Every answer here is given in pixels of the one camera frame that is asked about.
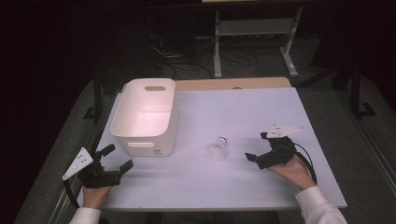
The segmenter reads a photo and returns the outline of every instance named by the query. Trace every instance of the white table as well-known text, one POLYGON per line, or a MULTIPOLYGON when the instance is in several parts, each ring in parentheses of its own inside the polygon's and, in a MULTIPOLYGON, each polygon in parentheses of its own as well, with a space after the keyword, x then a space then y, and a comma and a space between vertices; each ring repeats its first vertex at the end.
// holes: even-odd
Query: white table
MULTIPOLYGON (((260 133, 269 131, 274 123, 305 127, 305 131, 291 135, 291 140, 309 152, 318 185, 329 200, 339 207, 347 206, 294 88, 177 91, 176 100, 179 116, 174 151, 168 157, 133 157, 134 168, 112 190, 104 209, 297 209, 294 195, 298 190, 245 157, 245 152, 261 155, 271 150, 260 133), (210 157, 208 146, 223 135, 228 139, 228 156, 223 160, 210 157)), ((109 171, 131 159, 109 131, 119 101, 120 95, 98 146, 116 146, 102 158, 109 171)))

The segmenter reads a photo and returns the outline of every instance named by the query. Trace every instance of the black cable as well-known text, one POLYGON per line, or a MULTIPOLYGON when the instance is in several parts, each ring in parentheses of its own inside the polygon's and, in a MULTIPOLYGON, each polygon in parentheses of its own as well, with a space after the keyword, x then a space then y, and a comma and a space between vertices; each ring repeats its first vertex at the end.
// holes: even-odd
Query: black cable
POLYGON ((308 156, 308 159, 311 163, 311 166, 314 167, 314 163, 312 163, 311 157, 309 156, 309 153, 305 150, 305 148, 303 148, 302 146, 298 145, 297 143, 294 143, 294 145, 296 145, 297 147, 300 147, 303 149, 303 151, 306 153, 306 155, 308 156))
POLYGON ((76 200, 75 195, 70 187, 69 179, 64 180, 64 189, 66 190, 67 196, 69 197, 70 203, 75 206, 76 209, 79 208, 79 204, 76 200))

